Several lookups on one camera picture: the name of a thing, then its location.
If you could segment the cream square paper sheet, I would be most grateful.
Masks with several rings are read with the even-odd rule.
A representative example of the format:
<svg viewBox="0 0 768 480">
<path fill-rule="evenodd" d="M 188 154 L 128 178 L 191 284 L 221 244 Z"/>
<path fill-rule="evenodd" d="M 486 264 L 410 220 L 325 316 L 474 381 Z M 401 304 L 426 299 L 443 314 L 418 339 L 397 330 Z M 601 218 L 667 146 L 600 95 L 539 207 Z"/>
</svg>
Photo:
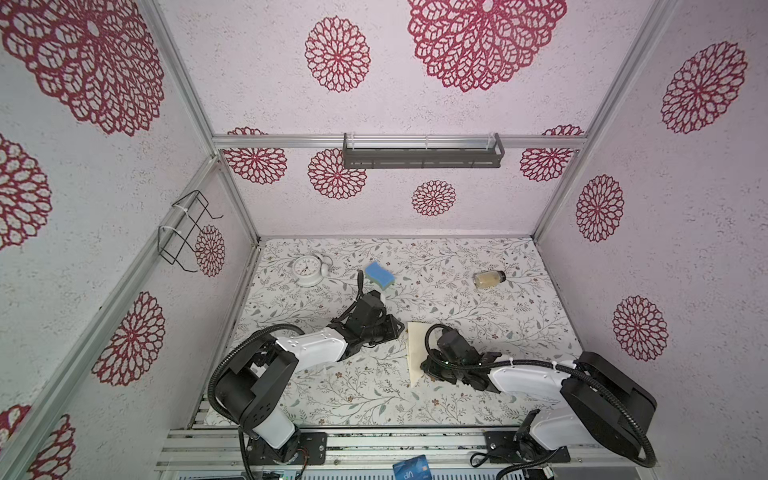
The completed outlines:
<svg viewBox="0 0 768 480">
<path fill-rule="evenodd" d="M 409 374 L 409 386 L 415 387 L 424 376 L 421 364 L 428 359 L 428 347 L 424 345 L 427 331 L 431 327 L 428 323 L 409 322 L 407 331 L 407 367 Z"/>
</svg>

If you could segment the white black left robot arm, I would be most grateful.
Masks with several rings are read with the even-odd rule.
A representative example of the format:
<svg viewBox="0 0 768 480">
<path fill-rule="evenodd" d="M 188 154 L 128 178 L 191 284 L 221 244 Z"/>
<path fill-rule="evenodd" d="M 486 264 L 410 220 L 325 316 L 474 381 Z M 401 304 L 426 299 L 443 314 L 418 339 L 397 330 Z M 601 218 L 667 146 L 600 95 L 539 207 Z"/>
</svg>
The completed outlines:
<svg viewBox="0 0 768 480">
<path fill-rule="evenodd" d="M 358 294 L 353 304 L 323 329 L 305 333 L 290 324 L 263 328 L 235 346 L 208 382 L 211 408 L 243 434 L 274 452 L 297 449 L 298 427 L 279 408 L 294 373 L 337 363 L 398 339 L 405 325 L 389 313 L 377 290 Z"/>
</svg>

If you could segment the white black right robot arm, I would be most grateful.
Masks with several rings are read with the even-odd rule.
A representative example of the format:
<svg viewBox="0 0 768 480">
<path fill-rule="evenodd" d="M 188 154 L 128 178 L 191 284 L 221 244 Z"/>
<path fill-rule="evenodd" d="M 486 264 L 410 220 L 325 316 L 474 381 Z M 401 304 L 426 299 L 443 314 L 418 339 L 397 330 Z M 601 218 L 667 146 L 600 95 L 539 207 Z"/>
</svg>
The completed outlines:
<svg viewBox="0 0 768 480">
<path fill-rule="evenodd" d="M 547 413 L 529 412 L 518 428 L 517 449 L 526 460 L 594 440 L 641 467 L 656 465 L 648 429 L 657 401 L 601 355 L 586 351 L 569 362 L 514 359 L 481 353 L 444 324 L 415 324 L 407 331 L 413 377 L 424 374 L 480 392 L 562 399 L 563 406 Z"/>
</svg>

